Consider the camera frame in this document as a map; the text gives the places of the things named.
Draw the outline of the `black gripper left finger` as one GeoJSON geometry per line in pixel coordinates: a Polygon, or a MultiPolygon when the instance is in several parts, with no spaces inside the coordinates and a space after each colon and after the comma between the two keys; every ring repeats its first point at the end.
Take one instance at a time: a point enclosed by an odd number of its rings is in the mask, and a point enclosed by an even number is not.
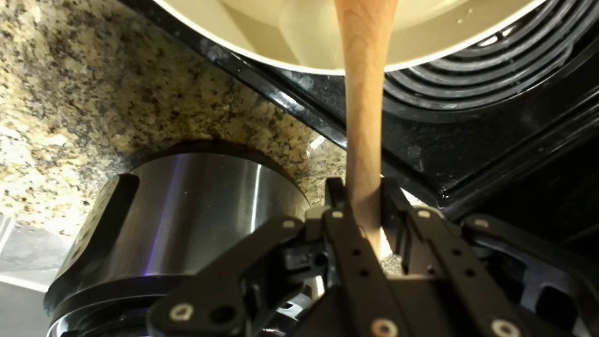
{"type": "Polygon", "coordinates": [[[158,300],[147,326],[154,337],[254,337],[314,277],[325,281],[325,294],[299,335],[327,328],[347,337],[398,337],[405,330],[336,178],[325,182],[323,210],[267,221],[158,300]]]}

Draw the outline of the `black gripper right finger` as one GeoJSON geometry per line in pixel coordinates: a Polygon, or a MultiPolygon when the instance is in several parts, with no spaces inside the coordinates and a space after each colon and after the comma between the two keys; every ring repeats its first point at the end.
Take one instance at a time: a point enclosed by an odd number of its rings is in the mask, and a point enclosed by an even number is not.
{"type": "Polygon", "coordinates": [[[488,215],[452,225],[381,185],[405,337],[599,337],[596,266],[488,215]]]}

